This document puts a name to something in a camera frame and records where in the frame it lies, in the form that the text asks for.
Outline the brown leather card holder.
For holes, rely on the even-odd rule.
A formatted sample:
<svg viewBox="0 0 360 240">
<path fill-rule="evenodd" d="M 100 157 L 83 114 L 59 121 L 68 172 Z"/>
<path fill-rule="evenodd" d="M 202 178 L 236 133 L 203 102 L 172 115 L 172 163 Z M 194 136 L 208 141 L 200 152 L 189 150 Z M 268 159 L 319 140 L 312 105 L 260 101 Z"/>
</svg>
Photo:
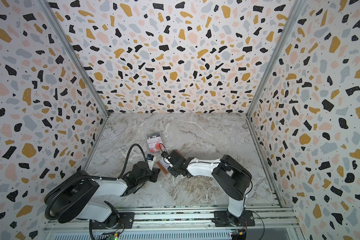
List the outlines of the brown leather card holder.
<svg viewBox="0 0 360 240">
<path fill-rule="evenodd" d="M 157 162 L 157 165 L 165 175 L 169 173 L 168 168 L 171 166 L 171 164 L 167 160 L 161 159 Z"/>
</svg>

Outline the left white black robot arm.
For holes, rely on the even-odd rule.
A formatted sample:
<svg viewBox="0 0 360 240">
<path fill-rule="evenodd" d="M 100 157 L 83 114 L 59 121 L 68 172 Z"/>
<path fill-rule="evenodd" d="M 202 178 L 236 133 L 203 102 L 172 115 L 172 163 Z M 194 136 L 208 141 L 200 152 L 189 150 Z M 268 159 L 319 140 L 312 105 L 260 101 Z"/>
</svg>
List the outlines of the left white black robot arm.
<svg viewBox="0 0 360 240">
<path fill-rule="evenodd" d="M 127 229 L 133 217 L 123 217 L 110 202 L 99 204 L 93 202 L 93 198 L 135 194 L 145 183 L 155 183 L 160 171 L 145 161 L 134 164 L 133 169 L 120 178 L 91 176 L 86 171 L 77 171 L 47 194 L 45 218 L 60 224 L 78 219 L 100 223 L 107 229 Z"/>
</svg>

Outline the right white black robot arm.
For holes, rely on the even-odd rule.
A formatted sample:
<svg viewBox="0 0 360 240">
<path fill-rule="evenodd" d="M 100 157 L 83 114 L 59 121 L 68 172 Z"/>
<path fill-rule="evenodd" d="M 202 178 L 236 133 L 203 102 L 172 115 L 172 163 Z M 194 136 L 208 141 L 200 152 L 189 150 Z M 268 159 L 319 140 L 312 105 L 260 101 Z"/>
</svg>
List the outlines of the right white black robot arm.
<svg viewBox="0 0 360 240">
<path fill-rule="evenodd" d="M 252 189 L 252 175 L 235 159 L 229 155 L 217 160 L 186 159 L 177 150 L 169 153 L 163 151 L 161 156 L 174 177 L 210 177 L 228 195 L 228 209 L 214 212 L 213 222 L 217 227 L 240 227 L 245 224 L 245 200 Z"/>
</svg>

